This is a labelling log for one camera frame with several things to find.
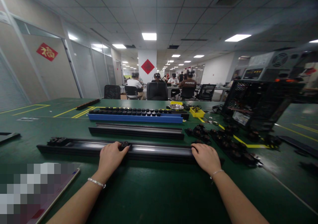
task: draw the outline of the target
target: desk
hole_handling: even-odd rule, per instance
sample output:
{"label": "desk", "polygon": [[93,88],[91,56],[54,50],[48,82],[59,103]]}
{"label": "desk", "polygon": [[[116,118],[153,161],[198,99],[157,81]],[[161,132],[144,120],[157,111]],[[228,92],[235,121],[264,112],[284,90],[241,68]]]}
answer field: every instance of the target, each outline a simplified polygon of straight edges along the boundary
{"label": "desk", "polygon": [[[63,136],[80,139],[119,140],[167,144],[190,145],[196,138],[185,135],[184,140],[150,139],[125,136],[92,136],[88,127],[94,126],[83,114],[74,107],[92,99],[61,98],[25,107],[19,110],[0,114],[0,130],[2,132],[18,132],[20,138],[0,145],[0,162],[5,163],[44,163],[67,162],[81,163],[81,172],[75,181],[53,206],[45,217],[47,222],[57,210],[86,182],[98,167],[98,158],[41,154],[37,144],[46,144],[52,136]],[[200,104],[202,108],[211,109],[220,102],[189,102]],[[139,100],[105,100],[94,107],[136,107],[163,109],[169,101],[139,101]],[[280,119],[279,124],[290,125],[290,112],[299,111],[306,117],[306,123],[315,122],[317,109],[303,105],[302,109],[311,110],[306,115],[299,106],[287,110],[287,117]],[[223,117],[216,114],[206,114],[205,118],[223,123]],[[21,117],[34,117],[32,122],[17,121]],[[202,123],[197,118],[190,118],[182,124],[132,123],[172,128],[194,128]],[[207,129],[217,129],[214,125],[205,124]],[[286,134],[288,130],[275,128],[276,135]],[[251,143],[243,133],[238,135],[244,142]],[[315,159],[302,157],[294,153],[294,148],[283,144],[281,152],[268,149],[249,149],[261,156],[265,168],[247,168],[234,164],[218,148],[212,146],[220,157],[225,158],[223,169],[234,180],[237,186],[250,199],[256,208],[271,223],[317,223],[318,216],[299,201],[281,183],[286,185],[302,200],[318,211],[318,181],[315,177],[299,168],[299,161],[314,162]],[[87,223],[231,223],[220,195],[211,185],[209,176],[196,165],[161,163],[129,160],[122,164],[101,192]]]}

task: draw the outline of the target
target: white shirt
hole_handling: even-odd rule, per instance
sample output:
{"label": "white shirt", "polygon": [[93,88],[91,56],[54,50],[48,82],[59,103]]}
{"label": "white shirt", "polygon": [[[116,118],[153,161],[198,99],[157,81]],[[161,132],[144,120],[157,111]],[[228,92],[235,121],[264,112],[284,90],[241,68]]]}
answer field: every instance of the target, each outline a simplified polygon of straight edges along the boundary
{"label": "white shirt", "polygon": [[174,82],[174,84],[177,84],[177,83],[179,83],[179,80],[178,80],[178,78],[169,78],[168,82],[169,83]]}
{"label": "white shirt", "polygon": [[137,88],[143,88],[143,86],[138,82],[137,80],[129,79],[127,80],[127,85],[128,86],[135,86]]}

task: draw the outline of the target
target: yellow bin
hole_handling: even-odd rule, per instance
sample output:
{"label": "yellow bin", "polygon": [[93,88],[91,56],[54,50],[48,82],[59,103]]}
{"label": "yellow bin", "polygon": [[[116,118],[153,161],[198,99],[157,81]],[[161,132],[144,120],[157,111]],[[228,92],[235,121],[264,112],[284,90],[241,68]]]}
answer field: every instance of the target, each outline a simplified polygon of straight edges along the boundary
{"label": "yellow bin", "polygon": [[198,110],[198,112],[195,112],[192,107],[190,107],[190,113],[192,114],[193,117],[196,118],[202,118],[204,117],[204,111],[203,110]]}

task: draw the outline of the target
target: office chair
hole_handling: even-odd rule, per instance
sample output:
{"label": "office chair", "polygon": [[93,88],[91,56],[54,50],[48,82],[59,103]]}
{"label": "office chair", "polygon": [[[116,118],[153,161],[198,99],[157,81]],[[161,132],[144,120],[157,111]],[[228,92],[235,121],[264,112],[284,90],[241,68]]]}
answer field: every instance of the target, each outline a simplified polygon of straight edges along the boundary
{"label": "office chair", "polygon": [[168,100],[167,84],[147,83],[147,100]]}
{"label": "office chair", "polygon": [[138,100],[137,87],[125,86],[125,92],[126,92],[127,100]]}
{"label": "office chair", "polygon": [[199,94],[197,94],[195,96],[194,100],[198,99],[199,101],[200,100],[212,101],[215,87],[216,87],[216,85],[210,85],[210,84],[201,85],[201,89],[199,91]]}
{"label": "office chair", "polygon": [[194,98],[195,87],[183,87],[181,90],[181,98],[191,99]]}
{"label": "office chair", "polygon": [[104,99],[118,99],[118,100],[120,100],[120,86],[106,85],[104,87]]}

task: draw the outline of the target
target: bracelet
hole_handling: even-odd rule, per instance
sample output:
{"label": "bracelet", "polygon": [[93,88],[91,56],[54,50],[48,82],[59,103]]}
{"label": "bracelet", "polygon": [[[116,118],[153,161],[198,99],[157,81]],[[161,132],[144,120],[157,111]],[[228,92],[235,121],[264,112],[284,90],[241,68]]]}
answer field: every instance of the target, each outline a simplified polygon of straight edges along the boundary
{"label": "bracelet", "polygon": [[101,184],[100,182],[98,182],[98,181],[96,181],[96,180],[94,180],[92,178],[88,178],[87,180],[97,184],[98,186],[103,187],[103,189],[106,187],[106,184]]}
{"label": "bracelet", "polygon": [[215,172],[211,175],[210,179],[212,179],[213,176],[216,175],[216,174],[219,173],[219,172],[224,172],[224,170],[223,170],[223,169],[220,169],[219,171],[215,171]]}

